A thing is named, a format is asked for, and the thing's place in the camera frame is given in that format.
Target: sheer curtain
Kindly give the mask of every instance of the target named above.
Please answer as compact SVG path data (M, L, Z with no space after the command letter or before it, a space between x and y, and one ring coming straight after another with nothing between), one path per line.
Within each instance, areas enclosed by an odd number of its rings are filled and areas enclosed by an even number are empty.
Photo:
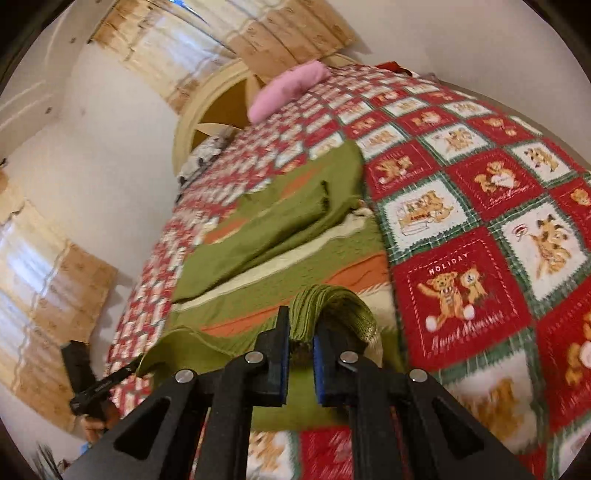
M115 274L0 172L0 381L62 429L72 425L72 391L59 347L88 342Z
M266 83L355 34L326 0L119 0L93 39L180 112L237 57Z

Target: green blanket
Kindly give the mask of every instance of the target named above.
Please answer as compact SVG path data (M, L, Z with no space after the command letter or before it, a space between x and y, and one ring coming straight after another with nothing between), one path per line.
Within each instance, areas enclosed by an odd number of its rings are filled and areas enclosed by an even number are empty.
M184 301L173 307L168 333L148 351L138 374L153 372L157 386L182 368L221 368L251 350L257 334L275 325L279 306L289 304L297 348L288 403L256 408L252 427L305 430L345 421L316 402L310 353L316 323L331 322L379 364L384 358L401 365L394 348L382 355L383 345L396 345L387 341L396 332L381 234L371 211L352 213L359 207L362 166L358 147L346 142L242 197L185 262L174 295Z
M261 192L242 196L218 230L238 227L189 255L173 301L195 298L335 226L358 204L362 172L359 147L346 141Z
M182 326L164 335L141 361L137 375L154 372L154 384L181 368L197 373L222 368L232 358L255 346L256 336L275 326L276 315L269 321L233 337L214 337ZM346 421L342 411L317 404L311 368L311 342L317 322L348 336L358 353L380 340L376 320L367 305L352 291L343 287L313 285L298 293L290 303L291 362L287 405L283 408L255 408L252 427L255 430L302 430L324 427ZM397 350L387 359L401 367Z

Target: hand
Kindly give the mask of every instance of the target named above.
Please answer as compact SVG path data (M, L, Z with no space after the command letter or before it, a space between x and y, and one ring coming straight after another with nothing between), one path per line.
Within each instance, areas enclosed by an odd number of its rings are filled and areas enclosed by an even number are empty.
M120 420L119 410L111 400L104 401L101 404L101 407L103 408L103 412L107 419L106 422L89 416L82 418L82 426L84 427L86 440L91 445L99 441L104 429L112 429Z

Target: teddy bear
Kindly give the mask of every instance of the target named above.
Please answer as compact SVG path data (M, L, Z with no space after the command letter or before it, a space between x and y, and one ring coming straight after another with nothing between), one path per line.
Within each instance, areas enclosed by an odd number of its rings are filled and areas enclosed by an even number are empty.
M458 401L474 418L503 441L510 438L523 424L523 415L516 415L517 400L513 394L513 379L502 378L485 397L458 396Z
M582 345L571 343L566 352L566 369L564 379L569 387L576 387L583 379L584 368L591 369L591 310L583 316L583 335L586 339Z
M480 272L476 269L476 265L473 265L470 270L462 274L460 283L468 290L468 302L470 304L474 304L477 299L486 296L486 290L480 283Z
M472 320L474 318L474 307L464 307L460 290L456 286L455 279L457 272L441 273L435 278L427 280L427 287L422 283L417 285L418 289L427 297L439 300L440 314L435 317L429 315L425 320L425 326L429 332L439 330L448 318L456 317L460 320Z

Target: wooden headboard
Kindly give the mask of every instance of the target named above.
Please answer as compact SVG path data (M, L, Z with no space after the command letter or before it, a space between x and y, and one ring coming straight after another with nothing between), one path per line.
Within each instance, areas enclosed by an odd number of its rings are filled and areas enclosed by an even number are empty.
M357 63L339 53L322 59L331 67ZM246 112L264 84L241 59L212 74L193 93L178 120L173 144L173 172L178 174L193 148L226 125L244 129Z

